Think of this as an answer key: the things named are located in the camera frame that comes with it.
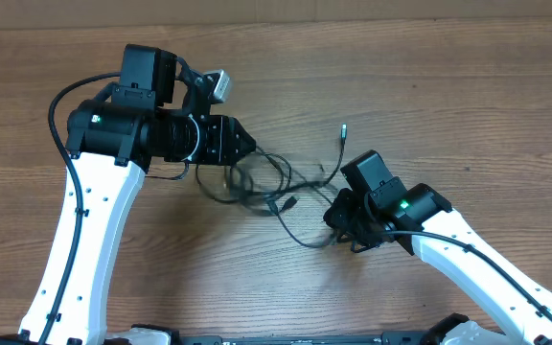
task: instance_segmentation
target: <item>robotic arm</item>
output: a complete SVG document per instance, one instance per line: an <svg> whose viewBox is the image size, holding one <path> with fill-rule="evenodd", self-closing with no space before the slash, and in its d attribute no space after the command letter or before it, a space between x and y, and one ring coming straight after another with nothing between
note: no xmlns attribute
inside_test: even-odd
<svg viewBox="0 0 552 345"><path fill-rule="evenodd" d="M63 146L52 121L58 100L77 86L114 76L119 82L71 113ZM184 103L164 109L172 102L174 81L187 86ZM79 81L55 98L49 122L68 167L61 217L34 301L18 334L1 335L0 345L552 344L552 293L492 249L430 187L407 190L375 151L341 169L351 189L341 190L324 216L337 242L349 242L359 253L397 241L447 275L504 334L483 330L459 314L429 331L367 336L183 338L151 325L106 333L112 269L151 158L184 163L181 175L168 178L176 180L192 163L232 166L255 150L255 140L236 119L210 115L211 105L225 102L231 85L222 70L200 74L172 53L127 45L120 74Z"/></svg>

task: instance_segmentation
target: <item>wooden table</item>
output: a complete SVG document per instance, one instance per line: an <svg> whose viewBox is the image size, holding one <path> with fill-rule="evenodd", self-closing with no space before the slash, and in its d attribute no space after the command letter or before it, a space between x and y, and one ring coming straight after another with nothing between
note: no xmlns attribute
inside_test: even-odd
<svg viewBox="0 0 552 345"><path fill-rule="evenodd" d="M408 187L434 187L552 289L552 18L0 32L0 334L14 333L30 306L59 217L65 169L46 109L71 82L118 70L129 42L175 52L199 71L226 69L235 88L215 113L240 119L267 150L332 167L346 122L345 161L379 151ZM61 103L63 134L69 112L103 85ZM158 162L152 172L174 174ZM324 210L302 195L287 222L321 228ZM396 244L358 255L345 245L305 249L275 218L217 204L189 177L145 182L108 325L367 334L426 329L455 311L495 326Z"/></svg>

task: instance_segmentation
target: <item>wooden tabletop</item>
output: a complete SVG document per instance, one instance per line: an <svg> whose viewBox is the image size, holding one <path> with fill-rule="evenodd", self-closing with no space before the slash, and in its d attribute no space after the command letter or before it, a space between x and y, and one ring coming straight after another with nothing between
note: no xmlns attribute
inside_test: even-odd
<svg viewBox="0 0 552 345"><path fill-rule="evenodd" d="M432 186L552 290L552 18L0 32L0 334L17 331L35 296L63 198L46 109L73 81L119 70L129 42L227 70L234 90L213 112L294 164L331 169L347 123L345 162L377 150L406 186ZM69 112L103 85L63 100L63 137ZM151 172L179 168L157 160ZM326 205L300 197L287 223L324 229ZM275 218L217 204L190 176L146 180L114 269L108 329L368 334L426 329L456 311L495 326L397 244L302 248Z"/></svg>

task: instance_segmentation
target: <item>wood grain surface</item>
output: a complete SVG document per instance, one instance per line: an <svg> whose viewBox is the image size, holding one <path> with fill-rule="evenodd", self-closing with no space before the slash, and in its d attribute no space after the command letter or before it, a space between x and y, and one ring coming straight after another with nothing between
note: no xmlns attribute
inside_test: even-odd
<svg viewBox="0 0 552 345"><path fill-rule="evenodd" d="M127 43L235 81L214 113L266 150L332 167L369 149L411 187L446 196L485 240L552 290L552 18L409 20L0 32L0 334L14 333L48 259L65 169L46 109L73 81L116 71ZM72 92L69 112L104 84ZM175 174L156 161L152 173ZM339 176L335 183L344 187ZM321 231L300 195L286 221ZM495 324L396 244L364 254L296 245L274 218L205 198L194 179L147 179L130 212L109 330L183 334L368 334L426 329L452 312Z"/></svg>

